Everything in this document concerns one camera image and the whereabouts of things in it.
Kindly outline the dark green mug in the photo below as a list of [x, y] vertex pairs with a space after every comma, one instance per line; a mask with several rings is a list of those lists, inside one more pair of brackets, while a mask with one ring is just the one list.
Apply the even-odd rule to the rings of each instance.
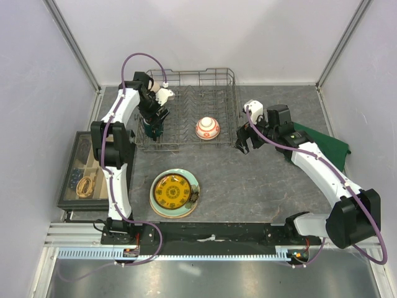
[[157, 124], [149, 124], [145, 119], [142, 120], [145, 135], [156, 141], [164, 132], [163, 122], [158, 122]]

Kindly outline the beige plastic cup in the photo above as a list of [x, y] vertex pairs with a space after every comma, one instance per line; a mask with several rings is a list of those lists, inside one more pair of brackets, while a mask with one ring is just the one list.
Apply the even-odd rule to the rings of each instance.
[[157, 93], [160, 89], [161, 89], [161, 86], [157, 82], [153, 81], [152, 79], [149, 80], [149, 83], [148, 83], [148, 91], [149, 92]]

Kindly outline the white red patterned bowl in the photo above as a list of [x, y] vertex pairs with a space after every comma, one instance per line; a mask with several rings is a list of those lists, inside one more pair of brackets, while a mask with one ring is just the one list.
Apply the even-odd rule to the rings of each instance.
[[212, 140], [220, 134], [220, 131], [220, 125], [213, 117], [203, 117], [195, 126], [195, 134], [202, 140]]

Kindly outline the mint green flower plate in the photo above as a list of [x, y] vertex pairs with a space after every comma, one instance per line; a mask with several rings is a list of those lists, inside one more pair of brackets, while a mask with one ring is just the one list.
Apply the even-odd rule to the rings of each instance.
[[177, 168], [166, 170], [166, 171], [162, 172], [161, 174], [159, 174], [155, 178], [155, 180], [153, 181], [153, 183], [151, 185], [151, 188], [150, 188], [149, 200], [153, 200], [154, 201], [154, 197], [153, 197], [154, 184], [161, 176], [163, 176], [165, 174], [180, 174], [180, 175], [183, 175], [188, 180], [190, 185], [192, 186], [192, 193], [191, 193], [187, 203], [185, 204], [186, 208], [191, 208], [194, 203], [198, 203], [199, 197], [200, 197], [200, 185], [199, 185], [199, 182], [197, 181], [196, 177], [191, 172], [189, 172], [187, 170], [184, 170], [184, 169], [177, 169]]

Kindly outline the yellow black patterned plate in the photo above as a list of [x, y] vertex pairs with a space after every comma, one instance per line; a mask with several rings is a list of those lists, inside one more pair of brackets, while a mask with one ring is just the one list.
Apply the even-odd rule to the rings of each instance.
[[154, 184], [153, 197], [158, 206], [175, 210], [185, 205], [192, 193], [192, 186], [180, 174], [165, 174]]

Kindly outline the cream bird pattern plate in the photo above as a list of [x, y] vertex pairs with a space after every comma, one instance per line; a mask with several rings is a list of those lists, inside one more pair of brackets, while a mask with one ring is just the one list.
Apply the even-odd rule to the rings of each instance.
[[160, 207], [153, 200], [150, 200], [149, 203], [150, 203], [151, 208], [157, 215], [167, 218], [167, 219], [184, 218], [184, 217], [190, 215], [196, 209], [196, 207], [198, 205], [197, 203], [194, 203], [191, 208], [186, 208], [186, 206], [183, 205], [182, 207], [180, 207], [178, 209], [171, 210], [171, 209], [165, 209], [163, 207]]

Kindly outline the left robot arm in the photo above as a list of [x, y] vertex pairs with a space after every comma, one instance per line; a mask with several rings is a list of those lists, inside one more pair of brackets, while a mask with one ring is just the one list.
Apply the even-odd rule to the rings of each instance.
[[163, 133], [163, 122], [169, 115], [165, 103], [174, 97], [167, 87], [161, 87], [145, 72], [135, 72], [131, 81], [122, 81], [117, 98], [100, 120], [91, 123], [94, 158], [102, 168], [109, 198], [108, 217], [102, 229], [103, 245], [134, 244], [137, 232], [128, 198], [136, 145], [135, 134], [127, 130], [128, 122], [138, 109], [148, 136], [157, 140]]

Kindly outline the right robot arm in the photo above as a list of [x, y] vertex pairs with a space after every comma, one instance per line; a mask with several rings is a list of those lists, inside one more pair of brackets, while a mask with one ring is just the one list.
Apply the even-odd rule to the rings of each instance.
[[288, 217], [286, 241], [296, 245], [306, 236], [325, 237], [347, 248], [380, 233], [379, 194], [360, 187], [333, 165], [310, 134], [296, 129], [288, 106], [264, 109], [260, 102], [248, 101], [243, 112], [248, 121], [237, 130], [236, 148], [249, 153], [248, 140], [254, 149], [273, 145], [315, 183], [331, 206], [328, 214], [300, 212]]

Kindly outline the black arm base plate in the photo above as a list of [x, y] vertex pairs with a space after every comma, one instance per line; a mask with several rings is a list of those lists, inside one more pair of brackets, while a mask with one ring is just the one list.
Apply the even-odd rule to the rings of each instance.
[[278, 246], [307, 249], [314, 236], [293, 234], [284, 224], [227, 222], [107, 223], [99, 229], [103, 245], [136, 245], [141, 256], [274, 255]]

